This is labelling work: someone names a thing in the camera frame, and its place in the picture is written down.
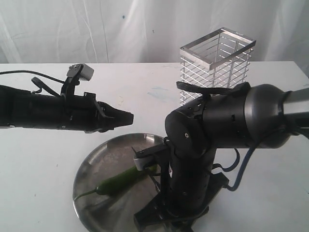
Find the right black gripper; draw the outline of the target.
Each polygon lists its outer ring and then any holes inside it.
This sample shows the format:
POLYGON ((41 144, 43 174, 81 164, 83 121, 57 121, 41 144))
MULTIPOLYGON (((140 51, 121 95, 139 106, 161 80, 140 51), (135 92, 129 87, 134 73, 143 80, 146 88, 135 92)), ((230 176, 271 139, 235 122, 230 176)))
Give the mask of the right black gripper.
POLYGON ((202 206, 196 211, 173 208, 158 193, 140 211, 134 214, 134 224, 142 232, 152 225, 170 225, 172 229, 191 231, 194 221, 209 211, 209 205, 219 191, 227 185, 228 178, 223 173, 211 174, 202 206))

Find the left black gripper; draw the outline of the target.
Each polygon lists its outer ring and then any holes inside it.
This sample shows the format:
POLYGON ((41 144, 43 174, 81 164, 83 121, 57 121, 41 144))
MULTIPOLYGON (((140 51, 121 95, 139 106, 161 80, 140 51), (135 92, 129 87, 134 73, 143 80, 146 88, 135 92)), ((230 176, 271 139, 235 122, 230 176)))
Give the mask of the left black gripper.
POLYGON ((60 124, 63 129, 86 133, 106 132, 133 124, 134 115, 119 109, 114 110, 105 102, 96 101, 94 93, 72 95, 64 100, 60 124))

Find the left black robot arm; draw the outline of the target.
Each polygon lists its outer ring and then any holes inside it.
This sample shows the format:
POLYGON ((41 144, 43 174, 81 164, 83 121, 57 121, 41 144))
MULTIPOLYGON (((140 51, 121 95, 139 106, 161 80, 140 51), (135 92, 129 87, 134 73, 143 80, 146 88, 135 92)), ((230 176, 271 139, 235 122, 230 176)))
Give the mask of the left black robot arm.
POLYGON ((106 132, 133 124, 130 112, 96 101, 95 94, 64 97, 0 87, 0 125, 4 128, 106 132))

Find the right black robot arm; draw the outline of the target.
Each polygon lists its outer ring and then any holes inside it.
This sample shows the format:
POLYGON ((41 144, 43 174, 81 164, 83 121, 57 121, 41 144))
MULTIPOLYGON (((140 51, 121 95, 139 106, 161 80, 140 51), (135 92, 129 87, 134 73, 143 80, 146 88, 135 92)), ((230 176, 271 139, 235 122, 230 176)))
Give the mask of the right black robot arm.
POLYGON ((237 190, 256 149, 309 135, 306 88, 285 92, 247 82, 234 88, 178 82, 177 88, 199 97, 167 115, 161 144, 135 154, 139 170, 157 164, 161 171, 157 195, 134 215, 140 232, 152 225, 191 231, 220 190, 237 190))

